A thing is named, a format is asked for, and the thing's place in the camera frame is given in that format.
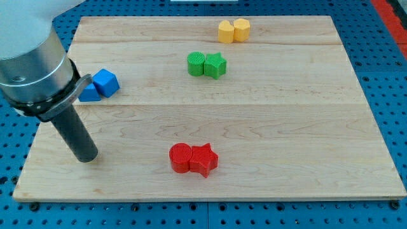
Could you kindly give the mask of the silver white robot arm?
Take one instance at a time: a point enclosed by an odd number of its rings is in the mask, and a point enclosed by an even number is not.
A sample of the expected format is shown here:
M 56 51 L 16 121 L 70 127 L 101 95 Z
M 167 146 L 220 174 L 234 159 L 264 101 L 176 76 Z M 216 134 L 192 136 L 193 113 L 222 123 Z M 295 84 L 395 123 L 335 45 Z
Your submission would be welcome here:
M 80 76 L 53 28 L 81 0 L 1 0 L 1 91 L 21 114 L 50 121 L 92 83 Z

